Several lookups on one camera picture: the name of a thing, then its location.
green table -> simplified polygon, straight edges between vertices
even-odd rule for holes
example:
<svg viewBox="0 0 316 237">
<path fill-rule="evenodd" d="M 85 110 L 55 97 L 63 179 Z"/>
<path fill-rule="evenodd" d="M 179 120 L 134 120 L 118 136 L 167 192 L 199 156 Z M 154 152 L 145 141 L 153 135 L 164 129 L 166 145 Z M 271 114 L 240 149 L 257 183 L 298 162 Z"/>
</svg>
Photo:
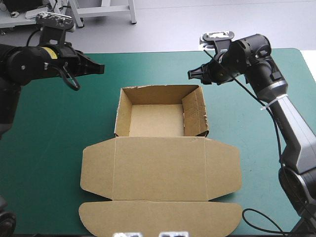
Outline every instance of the green table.
<svg viewBox="0 0 316 237">
<path fill-rule="evenodd" d="M 147 84 L 199 84 L 187 71 L 209 60 L 203 52 L 90 54 L 104 75 L 79 79 L 78 92 L 61 79 L 33 81 L 21 95 L 15 123 L 0 142 L 0 194 L 17 214 L 16 233 L 87 234 L 78 207 L 106 198 L 79 186 L 82 150 L 113 138 L 119 89 Z M 289 83 L 288 94 L 316 131 L 316 83 L 296 49 L 273 57 Z M 237 202 L 271 216 L 290 230 L 298 216 L 278 183 L 277 142 L 267 112 L 236 83 L 203 86 L 209 138 L 240 149 L 243 186 L 216 201 Z M 252 216 L 263 228 L 264 219 Z M 241 222 L 234 234 L 261 234 Z"/>
</svg>

box flap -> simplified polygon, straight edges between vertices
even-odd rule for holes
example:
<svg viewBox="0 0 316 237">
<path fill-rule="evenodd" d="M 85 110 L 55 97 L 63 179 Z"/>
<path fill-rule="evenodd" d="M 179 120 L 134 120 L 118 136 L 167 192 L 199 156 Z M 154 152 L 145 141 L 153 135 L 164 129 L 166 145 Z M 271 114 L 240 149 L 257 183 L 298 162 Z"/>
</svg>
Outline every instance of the box flap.
<svg viewBox="0 0 316 237">
<path fill-rule="evenodd" d="M 238 149 L 204 137 L 117 137 L 83 152 L 81 187 L 114 200 L 206 201 L 240 186 Z"/>
<path fill-rule="evenodd" d="M 239 190 L 242 183 L 239 149 L 206 138 L 205 154 L 209 199 Z"/>
<path fill-rule="evenodd" d="M 80 186 L 83 190 L 113 199 L 116 139 L 83 150 Z"/>
<path fill-rule="evenodd" d="M 158 237 L 160 232 L 187 231 L 193 237 L 225 237 L 238 226 L 241 207 L 220 202 L 87 202 L 79 208 L 84 226 L 95 236 L 141 232 Z"/>
<path fill-rule="evenodd" d="M 132 103 L 125 94 L 124 90 L 120 90 L 118 103 L 117 118 L 115 121 L 114 133 L 119 136 L 129 136 L 129 126 L 132 113 Z"/>
<path fill-rule="evenodd" d="M 202 88 L 199 87 L 182 99 L 184 110 L 184 135 L 205 136 L 208 134 L 206 106 Z"/>
</svg>

yellow label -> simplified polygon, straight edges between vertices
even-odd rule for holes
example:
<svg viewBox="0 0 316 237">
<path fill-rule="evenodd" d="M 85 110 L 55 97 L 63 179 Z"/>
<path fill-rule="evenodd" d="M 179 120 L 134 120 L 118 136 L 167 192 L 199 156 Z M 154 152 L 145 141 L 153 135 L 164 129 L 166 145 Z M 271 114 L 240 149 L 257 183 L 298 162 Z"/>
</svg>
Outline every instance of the yellow label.
<svg viewBox="0 0 316 237">
<path fill-rule="evenodd" d="M 51 48 L 48 48 L 48 47 L 42 47 L 42 48 L 48 52 L 51 59 L 57 59 L 57 54 L 54 52 L 54 50 L 52 50 Z"/>
</svg>

black cable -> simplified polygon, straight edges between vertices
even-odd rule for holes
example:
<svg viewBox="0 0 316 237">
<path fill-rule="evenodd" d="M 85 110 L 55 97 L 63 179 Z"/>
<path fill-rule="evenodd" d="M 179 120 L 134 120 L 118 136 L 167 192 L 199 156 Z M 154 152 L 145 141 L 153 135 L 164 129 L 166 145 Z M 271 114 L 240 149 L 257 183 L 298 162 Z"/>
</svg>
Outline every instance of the black cable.
<svg viewBox="0 0 316 237">
<path fill-rule="evenodd" d="M 248 90 L 243 84 L 241 84 L 230 72 L 227 71 L 227 69 L 226 69 L 221 63 L 219 63 L 216 59 L 214 59 L 214 57 L 213 57 L 211 54 L 209 54 L 205 49 L 204 49 L 204 52 L 205 52 L 210 58 L 212 58 L 212 59 L 225 71 L 225 73 L 226 73 L 227 75 L 229 75 L 235 82 L 237 82 L 237 84 L 240 85 L 252 98 L 254 98 L 254 99 L 255 99 L 258 103 L 260 103 L 262 106 L 265 106 L 265 104 L 264 104 L 262 101 L 260 101 L 254 94 L 251 93 L 250 90 Z M 279 132 L 278 132 L 277 122 L 276 122 L 276 119 L 275 119 L 274 115 L 272 114 L 271 110 L 270 110 L 268 107 L 266 107 L 266 110 L 267 110 L 268 113 L 270 114 L 270 116 L 271 116 L 271 118 L 272 118 L 272 120 L 273 120 L 274 126 L 275 126 L 276 139 L 277 139 L 277 148 L 278 148 L 278 155 L 279 155 L 279 162 L 280 162 L 280 164 L 281 164 L 281 169 L 282 169 L 282 172 L 283 172 L 283 174 L 284 174 L 284 176 L 285 176 L 285 179 L 286 179 L 286 181 L 287 181 L 287 183 L 288 183 L 288 185 L 289 185 L 289 187 L 290 187 L 292 193 L 293 193 L 293 194 L 295 195 L 295 197 L 299 200 L 299 202 L 300 202 L 301 205 L 304 207 L 304 209 L 309 213 L 309 215 L 316 221 L 316 217 L 308 210 L 308 208 L 306 207 L 305 203 L 299 198 L 299 196 L 296 194 L 296 192 L 295 192 L 295 191 L 292 189 L 292 187 L 291 187 L 290 181 L 289 181 L 289 179 L 288 179 L 288 177 L 287 177 L 287 174 L 286 174 L 286 172 L 285 172 L 284 165 L 283 165 L 283 160 L 282 160 L 282 155 L 281 155 L 281 153 L 282 153 L 282 151 L 281 151 L 281 141 L 280 141 L 280 136 L 279 136 Z M 269 221 L 271 221 L 271 222 L 274 224 L 274 222 L 273 222 L 268 216 L 266 216 L 265 214 L 263 214 L 263 213 L 261 213 L 261 212 L 255 210 L 255 209 L 252 209 L 252 210 L 255 211 L 255 212 L 257 212 L 257 213 L 259 213 L 259 214 L 261 214 L 261 215 L 263 215 L 264 217 L 266 217 Z M 246 220 L 245 216 L 243 215 L 242 217 L 243 217 L 244 221 L 245 221 L 248 225 L 250 225 L 250 223 Z M 253 228 L 255 228 L 255 229 L 260 229 L 259 227 L 255 227 L 255 226 L 252 225 L 252 224 L 251 224 L 250 226 L 253 227 Z M 276 232 L 275 234 L 283 234 L 283 233 L 286 233 L 286 232 L 280 231 L 280 232 Z"/>
<path fill-rule="evenodd" d="M 253 211 L 253 212 L 256 212 L 260 215 L 262 215 L 263 217 L 267 218 L 272 224 L 274 224 L 275 227 L 278 228 L 279 231 L 270 231 L 270 230 L 266 230 L 266 229 L 262 229 L 262 228 L 259 228 L 257 226 L 254 226 L 252 225 L 246 218 L 245 218 L 245 212 L 247 211 Z M 244 211 L 242 211 L 242 218 L 243 220 L 249 225 L 251 226 L 252 228 L 256 229 L 256 230 L 259 230 L 259 231 L 263 231 L 263 232 L 267 232 L 267 233 L 271 233 L 271 234 L 279 234 L 279 233 L 282 233 L 283 236 L 286 236 L 285 234 L 289 234 L 288 232 L 284 232 L 280 226 L 277 225 L 276 222 L 274 222 L 269 216 L 265 215 L 264 213 L 262 213 L 261 211 L 258 211 L 256 209 L 252 209 L 252 208 L 247 208 L 245 209 Z"/>
<path fill-rule="evenodd" d="M 34 31 L 33 33 L 31 33 L 31 35 L 29 36 L 28 40 L 26 41 L 26 46 L 29 46 L 31 38 L 33 37 L 33 35 L 35 35 L 37 32 L 39 32 L 40 29 Z"/>
<path fill-rule="evenodd" d="M 62 7 L 59 8 L 59 10 L 61 10 L 63 8 L 71 8 L 71 6 L 62 6 Z"/>
<path fill-rule="evenodd" d="M 55 0 L 55 5 L 53 7 L 53 11 L 55 10 L 56 5 L 57 5 L 57 0 Z"/>
</svg>

open cardboard box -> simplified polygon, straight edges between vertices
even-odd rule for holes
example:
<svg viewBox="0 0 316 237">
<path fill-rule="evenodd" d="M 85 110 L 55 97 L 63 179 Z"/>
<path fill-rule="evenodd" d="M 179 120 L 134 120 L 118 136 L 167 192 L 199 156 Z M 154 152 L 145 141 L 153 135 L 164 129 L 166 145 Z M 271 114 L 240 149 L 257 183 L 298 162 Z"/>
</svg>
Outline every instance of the open cardboard box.
<svg viewBox="0 0 316 237">
<path fill-rule="evenodd" d="M 113 200 L 80 206 L 92 234 L 224 237 L 237 227 L 238 204 L 209 200 L 241 187 L 239 151 L 204 137 L 208 123 L 199 86 L 123 88 L 115 134 L 83 151 L 81 187 Z"/>
</svg>

